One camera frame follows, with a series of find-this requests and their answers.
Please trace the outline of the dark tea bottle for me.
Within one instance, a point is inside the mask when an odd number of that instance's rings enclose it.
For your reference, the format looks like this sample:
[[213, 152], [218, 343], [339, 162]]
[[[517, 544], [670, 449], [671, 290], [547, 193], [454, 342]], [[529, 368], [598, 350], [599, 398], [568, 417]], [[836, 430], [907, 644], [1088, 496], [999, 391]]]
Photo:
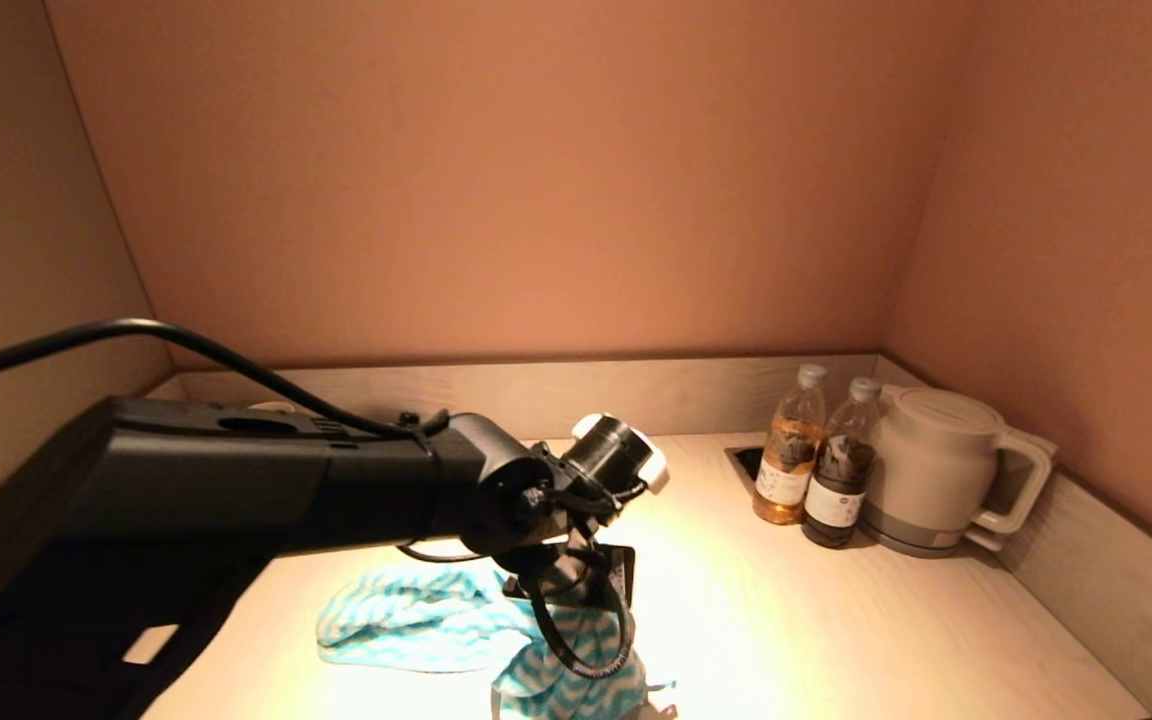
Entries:
[[872, 378], [852, 379], [844, 404], [826, 423], [803, 506], [803, 535], [819, 546], [844, 547], [858, 524], [878, 458], [881, 392]]

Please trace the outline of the blue white striped cloth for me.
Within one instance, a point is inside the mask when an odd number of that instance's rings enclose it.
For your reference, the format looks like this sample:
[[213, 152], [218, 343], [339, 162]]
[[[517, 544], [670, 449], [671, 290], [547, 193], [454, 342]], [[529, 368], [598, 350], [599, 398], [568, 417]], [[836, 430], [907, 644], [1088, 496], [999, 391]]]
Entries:
[[530, 602], [484, 561], [393, 566], [338, 589], [316, 620], [328, 664], [488, 676], [500, 720], [630, 720], [668, 682], [636, 653], [608, 679], [558, 659]]

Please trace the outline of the white electric kettle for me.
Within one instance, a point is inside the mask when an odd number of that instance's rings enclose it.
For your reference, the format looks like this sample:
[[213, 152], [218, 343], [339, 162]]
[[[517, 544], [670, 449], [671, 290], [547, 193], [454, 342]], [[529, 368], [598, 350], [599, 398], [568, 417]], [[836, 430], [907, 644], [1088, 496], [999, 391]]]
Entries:
[[[1005, 543], [1020, 532], [1051, 477], [1056, 445], [948, 391], [886, 384], [879, 400], [878, 458], [864, 505], [929, 529], [979, 526]], [[986, 498], [1005, 454], [1025, 458], [1028, 473], [1010, 510], [992, 511]]]

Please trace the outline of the recessed black socket box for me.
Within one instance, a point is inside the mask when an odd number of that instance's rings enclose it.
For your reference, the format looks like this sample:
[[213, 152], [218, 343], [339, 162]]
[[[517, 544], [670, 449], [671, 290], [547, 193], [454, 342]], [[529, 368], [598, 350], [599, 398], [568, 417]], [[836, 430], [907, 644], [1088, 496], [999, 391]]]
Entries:
[[755, 497], [756, 478], [761, 467], [763, 447], [732, 447], [723, 450], [723, 456], [730, 461], [733, 473], [749, 497]]

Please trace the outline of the amber tea bottle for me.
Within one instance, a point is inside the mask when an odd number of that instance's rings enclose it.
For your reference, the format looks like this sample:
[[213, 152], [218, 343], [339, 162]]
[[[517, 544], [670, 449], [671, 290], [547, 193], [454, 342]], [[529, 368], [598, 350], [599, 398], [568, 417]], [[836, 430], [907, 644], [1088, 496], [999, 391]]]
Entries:
[[826, 425], [827, 370], [818, 364], [797, 369], [796, 382], [776, 406], [755, 478], [753, 511], [786, 526], [803, 514], [808, 482]]

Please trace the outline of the grey kettle base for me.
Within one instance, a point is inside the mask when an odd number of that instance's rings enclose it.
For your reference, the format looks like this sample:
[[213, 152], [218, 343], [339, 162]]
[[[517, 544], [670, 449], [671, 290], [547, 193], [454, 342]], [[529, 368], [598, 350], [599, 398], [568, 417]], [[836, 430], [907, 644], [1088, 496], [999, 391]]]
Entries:
[[869, 502], [861, 510], [858, 528], [881, 546], [916, 559], [946, 559], [954, 555], [964, 541], [995, 553], [1005, 548], [1005, 537], [996, 536], [990, 530], [975, 525], [969, 525], [964, 530], [918, 526], [905, 523], [904, 520], [893, 518]]

